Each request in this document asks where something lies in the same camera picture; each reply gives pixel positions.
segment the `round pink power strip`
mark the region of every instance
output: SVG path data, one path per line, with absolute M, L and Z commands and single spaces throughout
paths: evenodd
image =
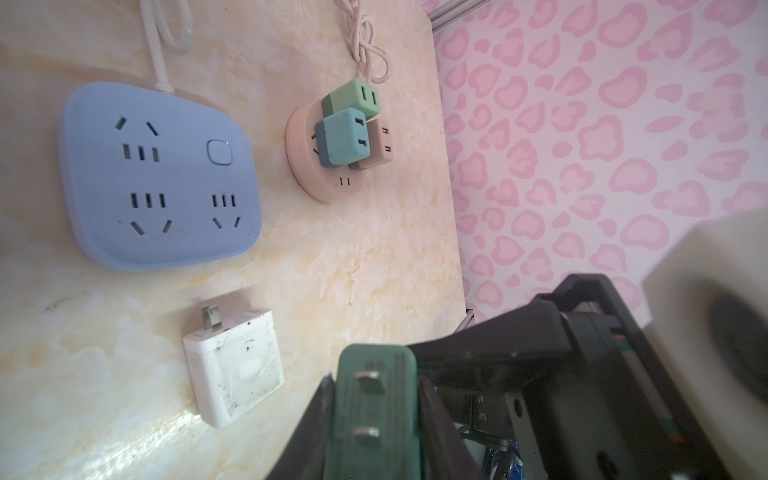
M 293 176 L 315 200 L 330 204 L 351 197 L 366 182 L 364 170 L 320 164 L 315 125 L 323 119 L 321 100 L 293 112 L 286 127 L 286 153 Z

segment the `light green plug adapter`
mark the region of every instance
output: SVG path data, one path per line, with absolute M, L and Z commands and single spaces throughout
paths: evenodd
M 416 358 L 406 346 L 341 352 L 323 480 L 419 480 Z
M 365 114 L 366 120 L 370 120 L 382 110 L 379 92 L 364 81 L 353 78 L 323 99 L 323 114 L 326 117 L 347 108 L 360 110 Z

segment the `power cord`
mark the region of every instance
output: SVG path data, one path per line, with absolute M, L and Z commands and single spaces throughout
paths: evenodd
M 360 65 L 366 83 L 384 83 L 389 78 L 392 66 L 387 54 L 373 44 L 376 40 L 376 27 L 373 20 L 362 9 L 362 0 L 340 1 L 346 10 L 346 26 L 349 29 L 349 49 L 352 51 L 352 58 Z M 384 61 L 386 70 L 382 76 L 373 76 L 369 54 L 378 55 Z
M 186 54 L 192 46 L 192 12 L 190 11 L 190 6 L 187 0 L 176 0 L 176 3 L 181 12 L 181 37 L 179 42 L 176 42 L 174 36 L 170 34 L 160 0 L 139 0 L 141 19 L 144 21 L 144 32 L 147 34 L 147 43 L 149 44 L 149 52 L 152 56 L 155 78 L 157 79 L 154 87 L 158 91 L 167 94 L 174 94 L 174 87 L 168 82 L 168 73 L 165 71 L 165 60 L 163 59 L 163 51 L 157 31 L 160 31 L 165 45 L 176 55 Z

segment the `marble tabletop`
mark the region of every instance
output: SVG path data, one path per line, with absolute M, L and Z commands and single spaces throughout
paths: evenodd
M 138 2 L 4 3 L 0 478 L 263 478 L 346 345 L 432 339 L 464 316 L 435 52 L 417 0 L 366 3 L 392 59 L 379 96 L 398 157 L 335 204 L 304 193 L 283 135 L 294 110 L 355 75 L 337 4 L 190 7 L 192 50 L 166 51 L 170 80 L 248 134 L 263 231 L 237 257 L 125 273 L 74 241 L 56 128 L 83 84 L 152 85 Z M 206 303 L 223 315 L 272 309 L 286 377 L 220 430 L 197 414 L 181 343 Z

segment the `charger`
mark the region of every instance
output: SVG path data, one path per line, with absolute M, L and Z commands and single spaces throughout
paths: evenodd
M 253 309 L 222 320 L 203 307 L 204 327 L 184 336 L 197 408 L 220 429 L 285 381 L 272 311 Z

